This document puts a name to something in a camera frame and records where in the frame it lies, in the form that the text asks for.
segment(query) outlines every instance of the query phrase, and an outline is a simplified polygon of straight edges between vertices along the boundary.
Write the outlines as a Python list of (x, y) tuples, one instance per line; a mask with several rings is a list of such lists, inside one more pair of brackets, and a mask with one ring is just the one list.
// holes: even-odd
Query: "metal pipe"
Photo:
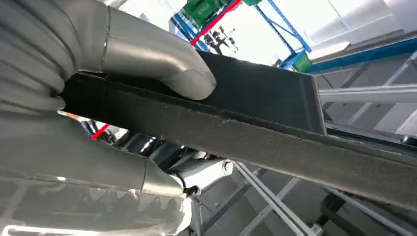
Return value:
[[(407, 61), (396, 70), (396, 72), (385, 82), (383, 86), (391, 86), (399, 77), (400, 75), (410, 66), (409, 62), (414, 62), (414, 60), (417, 59), (417, 52), (413, 53)], [(371, 102), (367, 102), (365, 105), (363, 105), (359, 111), (357, 111), (352, 118), (348, 121), (349, 125), (352, 125), (355, 123), (359, 117), (362, 116), (370, 107), (372, 106)]]
[[(279, 193), (276, 195), (276, 197), (280, 200), (283, 200), (285, 196), (297, 185), (297, 183), (300, 181), (299, 178), (292, 178), (290, 182), (285, 185), (285, 187), (279, 191)], [(258, 225), (265, 219), (265, 217), (273, 211), (272, 207), (270, 205), (266, 206), (256, 217), (255, 219), (250, 222), (248, 226), (239, 234), (240, 236), (248, 236), (251, 234), (251, 232), (258, 227)]]
[(417, 85), (327, 89), (323, 102), (417, 102)]
[(170, 171), (183, 181), (184, 187), (198, 186), (201, 191), (207, 191), (223, 177), (232, 174), (233, 163), (223, 159), (189, 160)]
[(250, 170), (239, 162), (234, 162), (235, 167), (245, 177), (249, 183), (259, 192), (259, 194), (268, 202), (281, 219), (296, 233), (296, 235), (314, 236), (313, 231), (302, 222), (281, 200), (274, 196)]
[(393, 223), (392, 221), (388, 220), (387, 218), (379, 215), (378, 213), (374, 212), (373, 210), (369, 209), (368, 207), (364, 206), (363, 204), (361, 204), (360, 202), (348, 197), (347, 195), (329, 188), (329, 187), (323, 187), (324, 189), (326, 189), (327, 191), (337, 195), (339, 198), (345, 200), (346, 202), (352, 204), (354, 207), (356, 207), (357, 209), (359, 209), (360, 211), (362, 211), (364, 214), (374, 218), (375, 220), (381, 222), (382, 224), (384, 224), (385, 226), (389, 227), (390, 229), (392, 229), (393, 231), (399, 233), (400, 235), (406, 235), (406, 236), (412, 236), (413, 234), (403, 228), (401, 228), (399, 225)]

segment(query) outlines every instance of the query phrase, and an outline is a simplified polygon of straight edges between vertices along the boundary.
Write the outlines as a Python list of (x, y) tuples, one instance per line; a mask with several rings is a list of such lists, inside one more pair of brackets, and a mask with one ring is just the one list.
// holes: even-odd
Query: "green crate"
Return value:
[(195, 0), (187, 2), (183, 8), (187, 17), (197, 27), (202, 27), (222, 7), (217, 0)]
[(302, 55), (300, 57), (300, 59), (298, 59), (296, 62), (294, 62), (293, 67), (296, 71), (299, 72), (306, 72), (308, 70), (308, 68), (310, 68), (310, 66), (313, 63), (311, 62), (311, 60), (308, 58), (307, 54), (304, 53), (304, 55)]
[(246, 5), (248, 6), (253, 6), (262, 2), (262, 0), (243, 0), (243, 2), (246, 3)]
[(231, 0), (218, 0), (223, 6), (227, 5)]

